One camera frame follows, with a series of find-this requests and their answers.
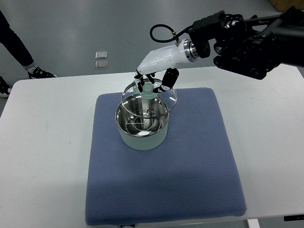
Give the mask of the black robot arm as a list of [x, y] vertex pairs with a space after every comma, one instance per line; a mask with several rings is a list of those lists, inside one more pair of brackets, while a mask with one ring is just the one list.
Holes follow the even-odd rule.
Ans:
[[290, 7], [278, 16], [244, 19], [220, 11], [195, 21], [184, 30], [200, 58], [210, 56], [223, 70], [262, 80], [281, 63], [304, 65], [304, 12]]

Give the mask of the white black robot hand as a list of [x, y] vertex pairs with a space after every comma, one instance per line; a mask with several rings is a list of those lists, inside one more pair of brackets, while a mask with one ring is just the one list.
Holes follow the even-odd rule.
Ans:
[[162, 84], [153, 89], [153, 93], [163, 93], [173, 88], [179, 72], [176, 66], [179, 63], [193, 63], [199, 57], [191, 40], [183, 39], [179, 45], [171, 45], [150, 51], [136, 69], [134, 82], [139, 92], [143, 92], [144, 76], [152, 84], [155, 83], [155, 73], [165, 70]]

